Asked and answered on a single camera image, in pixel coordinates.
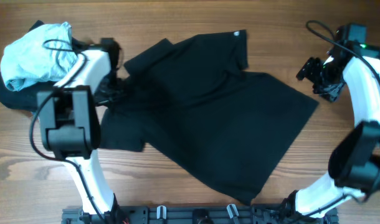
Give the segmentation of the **black polo shirt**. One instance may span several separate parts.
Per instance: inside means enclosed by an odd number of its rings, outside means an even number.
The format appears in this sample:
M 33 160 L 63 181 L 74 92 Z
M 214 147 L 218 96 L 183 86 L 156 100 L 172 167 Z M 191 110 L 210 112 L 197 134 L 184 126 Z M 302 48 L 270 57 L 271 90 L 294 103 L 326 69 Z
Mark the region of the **black polo shirt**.
M 150 144 L 250 204 L 318 103 L 247 67 L 244 30 L 161 40 L 125 63 L 123 96 L 102 118 L 101 148 L 140 152 Z

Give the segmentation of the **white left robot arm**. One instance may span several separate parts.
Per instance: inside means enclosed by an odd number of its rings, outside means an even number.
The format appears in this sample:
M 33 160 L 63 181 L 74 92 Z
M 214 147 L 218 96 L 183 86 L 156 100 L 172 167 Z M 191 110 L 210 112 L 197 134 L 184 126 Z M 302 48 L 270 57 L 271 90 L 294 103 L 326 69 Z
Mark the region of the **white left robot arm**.
M 118 218 L 115 194 L 103 174 L 98 147 L 101 127 L 96 107 L 111 101 L 107 93 L 100 102 L 94 95 L 103 82 L 116 83 L 121 47 L 112 38 L 77 49 L 56 40 L 58 52 L 78 56 L 68 74 L 50 91 L 37 94 L 40 135 L 44 148 L 53 153 L 48 160 L 61 162 L 69 171 L 82 199 L 82 217 L 89 223 Z

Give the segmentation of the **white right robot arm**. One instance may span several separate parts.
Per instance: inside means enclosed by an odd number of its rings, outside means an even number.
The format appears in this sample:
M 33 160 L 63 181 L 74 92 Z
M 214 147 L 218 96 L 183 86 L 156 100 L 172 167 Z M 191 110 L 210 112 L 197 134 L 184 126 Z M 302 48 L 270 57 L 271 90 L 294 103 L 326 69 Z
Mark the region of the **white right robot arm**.
M 348 86 L 354 129 L 333 151 L 327 172 L 295 192 L 293 211 L 300 217 L 322 218 L 353 199 L 364 203 L 380 191 L 380 48 L 350 42 L 334 47 L 326 61 L 310 58 L 297 74 L 313 82 L 313 91 L 334 100 Z

